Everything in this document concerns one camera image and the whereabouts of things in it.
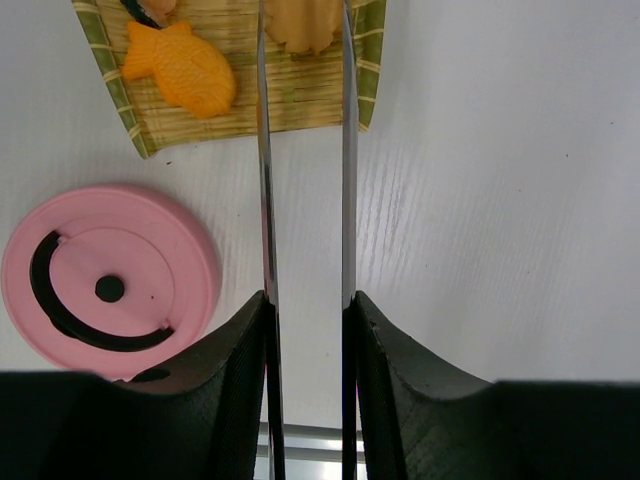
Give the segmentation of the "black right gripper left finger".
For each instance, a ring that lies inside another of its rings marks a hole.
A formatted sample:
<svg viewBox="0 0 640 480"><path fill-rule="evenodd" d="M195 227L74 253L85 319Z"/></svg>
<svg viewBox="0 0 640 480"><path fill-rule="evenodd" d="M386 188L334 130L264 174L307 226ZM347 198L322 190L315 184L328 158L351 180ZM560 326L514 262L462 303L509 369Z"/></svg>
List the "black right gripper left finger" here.
<svg viewBox="0 0 640 480"><path fill-rule="evenodd" d="M260 425L264 299L128 382L1 377L5 479L249 479Z"/></svg>

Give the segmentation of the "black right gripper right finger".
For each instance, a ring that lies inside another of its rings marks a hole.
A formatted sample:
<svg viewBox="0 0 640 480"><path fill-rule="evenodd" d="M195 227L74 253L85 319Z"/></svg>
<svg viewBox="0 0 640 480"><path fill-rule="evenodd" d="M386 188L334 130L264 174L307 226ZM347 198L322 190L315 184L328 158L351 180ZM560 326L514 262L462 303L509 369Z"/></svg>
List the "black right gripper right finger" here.
<svg viewBox="0 0 640 480"><path fill-rule="evenodd" d="M372 479L635 479L635 383L482 380L355 297L357 391Z"/></svg>

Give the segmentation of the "stainless steel tongs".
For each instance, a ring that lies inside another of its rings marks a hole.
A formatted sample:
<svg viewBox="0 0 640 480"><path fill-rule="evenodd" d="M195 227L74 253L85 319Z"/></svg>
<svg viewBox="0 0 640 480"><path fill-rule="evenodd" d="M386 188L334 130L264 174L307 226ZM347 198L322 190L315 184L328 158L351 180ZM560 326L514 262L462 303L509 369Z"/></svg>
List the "stainless steel tongs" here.
<svg viewBox="0 0 640 480"><path fill-rule="evenodd" d="M350 304L355 295L355 183L357 172L357 127L358 100L355 68L355 54L351 32L351 3L340 3L342 14L342 54L343 54L343 246L342 246L342 300L343 319L347 319ZM269 432L269 477L284 479L285 446L283 404L281 388L281 350L279 324L279 292L275 217L273 204L273 176L271 155L271 134L269 125L269 101L266 75L265 3L259 3L257 27L257 139L260 166L261 221L263 247L264 297L266 299L266 358L267 358L267 398ZM357 477L357 448L355 420L355 367L348 351L349 325L342 323L342 477Z"/></svg>

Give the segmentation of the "beige flower shaped cookie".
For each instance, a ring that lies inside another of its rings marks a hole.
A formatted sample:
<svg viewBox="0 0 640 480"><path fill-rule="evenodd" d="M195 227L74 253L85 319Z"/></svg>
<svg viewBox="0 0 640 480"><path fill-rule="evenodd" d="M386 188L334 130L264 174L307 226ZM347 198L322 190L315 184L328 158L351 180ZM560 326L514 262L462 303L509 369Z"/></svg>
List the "beige flower shaped cookie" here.
<svg viewBox="0 0 640 480"><path fill-rule="evenodd" d="M342 31L341 0L266 0L264 9L266 33L287 53L318 55Z"/></svg>

